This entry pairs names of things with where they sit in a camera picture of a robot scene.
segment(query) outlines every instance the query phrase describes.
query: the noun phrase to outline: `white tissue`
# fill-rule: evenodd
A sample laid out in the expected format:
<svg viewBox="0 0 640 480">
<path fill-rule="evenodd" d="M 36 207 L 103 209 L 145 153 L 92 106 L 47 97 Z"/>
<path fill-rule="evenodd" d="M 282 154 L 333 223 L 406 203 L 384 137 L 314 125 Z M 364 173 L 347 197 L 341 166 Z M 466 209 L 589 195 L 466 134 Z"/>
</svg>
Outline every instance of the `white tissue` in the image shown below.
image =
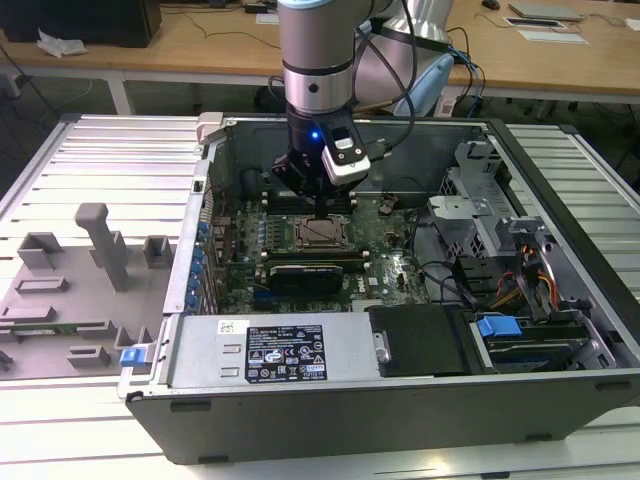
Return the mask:
<svg viewBox="0 0 640 480">
<path fill-rule="evenodd" d="M 38 29 L 38 32 L 40 33 L 40 40 L 37 42 L 38 47 L 54 57 L 62 58 L 62 55 L 80 55 L 88 51 L 84 48 L 82 40 L 62 40 L 47 35 L 40 29 Z"/>
<path fill-rule="evenodd" d="M 631 30 L 635 30 L 640 31 L 640 20 L 634 20 L 633 18 L 627 18 L 625 20 L 625 22 L 627 23 L 627 26 L 631 29 Z"/>
</svg>

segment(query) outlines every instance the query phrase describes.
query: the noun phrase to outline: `power supply label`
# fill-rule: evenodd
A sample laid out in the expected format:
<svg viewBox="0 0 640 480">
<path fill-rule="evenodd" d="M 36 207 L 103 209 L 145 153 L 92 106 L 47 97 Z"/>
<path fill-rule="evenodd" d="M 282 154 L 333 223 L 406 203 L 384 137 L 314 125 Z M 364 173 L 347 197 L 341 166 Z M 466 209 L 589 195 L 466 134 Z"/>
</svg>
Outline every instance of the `power supply label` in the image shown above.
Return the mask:
<svg viewBox="0 0 640 480">
<path fill-rule="evenodd" d="M 246 352 L 249 383 L 327 379 L 322 325 L 249 327 Z"/>
</svg>

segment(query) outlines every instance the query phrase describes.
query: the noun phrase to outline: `white paper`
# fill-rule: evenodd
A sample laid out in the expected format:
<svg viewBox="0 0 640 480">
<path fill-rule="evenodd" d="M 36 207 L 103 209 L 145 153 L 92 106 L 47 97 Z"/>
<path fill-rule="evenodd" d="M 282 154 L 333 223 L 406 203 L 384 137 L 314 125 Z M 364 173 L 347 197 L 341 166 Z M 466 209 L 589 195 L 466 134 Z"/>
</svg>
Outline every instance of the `white paper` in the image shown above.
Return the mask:
<svg viewBox="0 0 640 480">
<path fill-rule="evenodd" d="M 627 27 L 629 27 L 634 32 L 640 31 L 640 20 L 634 20 L 633 18 L 627 18 L 625 20 Z"/>
<path fill-rule="evenodd" d="M 518 30 L 518 32 L 532 42 L 579 43 L 589 45 L 589 42 L 577 33 L 532 32 L 529 30 Z"/>
<path fill-rule="evenodd" d="M 256 23 L 278 25 L 280 23 L 280 18 L 277 13 L 259 13 L 256 15 Z"/>
<path fill-rule="evenodd" d="M 38 29 L 38 32 L 40 33 L 40 40 L 37 42 L 38 47 L 54 57 L 62 58 L 62 55 L 80 55 L 88 51 L 84 47 L 82 40 L 62 40 L 47 35 L 40 29 Z"/>
</svg>

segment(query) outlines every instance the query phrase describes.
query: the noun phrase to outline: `floor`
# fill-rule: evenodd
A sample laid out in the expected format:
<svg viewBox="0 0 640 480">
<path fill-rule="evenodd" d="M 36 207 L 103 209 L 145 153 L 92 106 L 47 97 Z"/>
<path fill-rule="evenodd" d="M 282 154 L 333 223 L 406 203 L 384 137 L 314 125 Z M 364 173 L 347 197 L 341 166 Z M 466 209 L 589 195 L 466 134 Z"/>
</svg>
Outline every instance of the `floor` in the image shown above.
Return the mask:
<svg viewBox="0 0 640 480">
<path fill-rule="evenodd" d="M 102 81 L 36 78 L 33 82 L 59 113 L 115 113 L 107 85 Z M 130 91 L 138 114 L 193 115 L 188 84 L 133 82 Z M 203 111 L 256 111 L 256 87 L 202 85 L 200 91 Z M 266 108 L 277 107 L 271 98 L 265 98 L 264 103 Z M 454 111 L 455 116 L 466 116 L 471 104 L 472 99 L 465 99 Z M 558 102 L 554 111 L 539 121 L 535 118 L 539 105 L 531 100 L 487 98 L 476 116 L 500 118 L 507 123 L 574 125 L 613 166 L 631 149 L 639 132 L 639 107 L 634 107 L 636 113 L 627 105 L 580 103 L 576 111 L 569 111 L 567 102 Z M 23 86 L 16 100 L 0 97 L 0 195 L 11 186 L 53 125 L 55 119 L 47 114 L 47 107 L 29 84 Z M 637 146 L 632 149 L 619 167 L 630 184 L 639 177 L 638 150 Z"/>
</svg>

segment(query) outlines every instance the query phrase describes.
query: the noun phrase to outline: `laptop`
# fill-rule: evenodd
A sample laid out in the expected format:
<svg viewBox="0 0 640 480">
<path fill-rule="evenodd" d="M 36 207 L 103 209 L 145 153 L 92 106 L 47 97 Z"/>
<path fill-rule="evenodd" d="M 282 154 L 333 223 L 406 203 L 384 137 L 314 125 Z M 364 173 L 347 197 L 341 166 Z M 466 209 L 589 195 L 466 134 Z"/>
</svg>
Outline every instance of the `laptop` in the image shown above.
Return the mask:
<svg viewBox="0 0 640 480">
<path fill-rule="evenodd" d="M 580 22 L 584 19 L 578 12 L 555 5 L 535 5 L 532 3 L 510 3 L 509 8 L 522 18 L 542 18 L 545 20 L 565 20 Z"/>
</svg>

